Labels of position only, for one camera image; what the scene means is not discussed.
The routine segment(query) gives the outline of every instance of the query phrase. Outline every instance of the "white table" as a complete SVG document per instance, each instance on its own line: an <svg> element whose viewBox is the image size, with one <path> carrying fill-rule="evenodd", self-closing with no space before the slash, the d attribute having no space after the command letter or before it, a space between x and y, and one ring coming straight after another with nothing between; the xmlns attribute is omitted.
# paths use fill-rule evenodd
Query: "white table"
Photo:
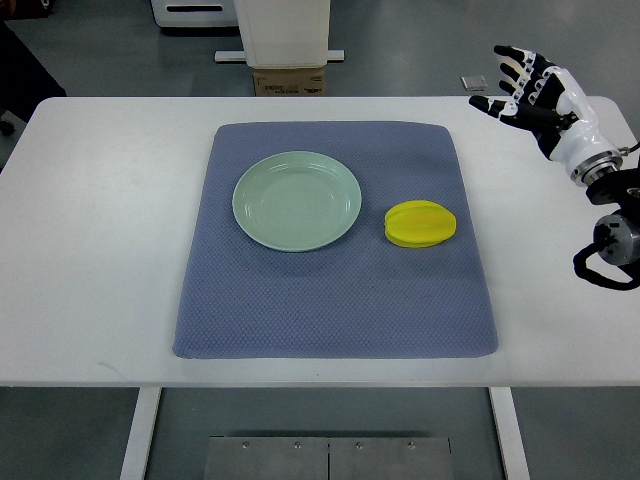
<svg viewBox="0 0 640 480"><path fill-rule="evenodd" d="M593 103L610 140L635 143L613 102ZM399 120L450 131L491 295L496 353L173 355L216 130L294 120ZM528 478L510 392L501 386L640 384L640 292L597 288L572 270L596 220L613 209L591 206L529 133L477 112L466 97L48 100L0 175L0 385L142 387L122 478L143 476L161 387L488 386L506 471Z"/></svg>

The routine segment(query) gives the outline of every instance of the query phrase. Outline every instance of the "plate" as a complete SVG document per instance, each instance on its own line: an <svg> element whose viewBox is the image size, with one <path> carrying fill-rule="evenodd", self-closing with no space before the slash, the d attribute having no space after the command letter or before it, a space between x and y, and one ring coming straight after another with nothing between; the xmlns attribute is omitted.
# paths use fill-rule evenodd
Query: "plate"
<svg viewBox="0 0 640 480"><path fill-rule="evenodd" d="M360 213L360 185L339 161L315 152L284 152L253 165L233 191L236 221L256 242L285 252L323 247Z"/></svg>

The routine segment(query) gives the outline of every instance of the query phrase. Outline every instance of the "cardboard box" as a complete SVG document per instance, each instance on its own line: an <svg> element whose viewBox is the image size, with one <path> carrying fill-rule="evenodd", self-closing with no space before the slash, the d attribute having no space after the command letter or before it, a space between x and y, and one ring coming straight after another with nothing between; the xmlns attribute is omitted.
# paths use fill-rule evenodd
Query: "cardboard box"
<svg viewBox="0 0 640 480"><path fill-rule="evenodd" d="M324 67L253 71L256 97L322 97Z"/></svg>

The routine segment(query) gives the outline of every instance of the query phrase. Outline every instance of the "table leg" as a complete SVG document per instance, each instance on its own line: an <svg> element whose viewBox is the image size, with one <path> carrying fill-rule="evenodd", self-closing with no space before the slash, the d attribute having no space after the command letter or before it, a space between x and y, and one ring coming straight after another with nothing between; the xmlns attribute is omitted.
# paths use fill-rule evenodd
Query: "table leg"
<svg viewBox="0 0 640 480"><path fill-rule="evenodd" d="M140 388L120 480L144 480L161 391L160 387Z"/></svg>
<svg viewBox="0 0 640 480"><path fill-rule="evenodd" d="M490 387L489 395L505 476L507 480L529 480L529 468L522 446L511 388Z"/></svg>

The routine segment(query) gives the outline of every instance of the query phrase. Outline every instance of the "screw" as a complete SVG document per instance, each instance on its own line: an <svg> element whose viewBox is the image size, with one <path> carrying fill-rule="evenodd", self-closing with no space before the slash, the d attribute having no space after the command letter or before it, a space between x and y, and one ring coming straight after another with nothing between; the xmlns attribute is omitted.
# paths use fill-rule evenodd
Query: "screw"
<svg viewBox="0 0 640 480"><path fill-rule="evenodd" d="M627 193L632 197L640 198L640 188L638 187L627 188Z"/></svg>

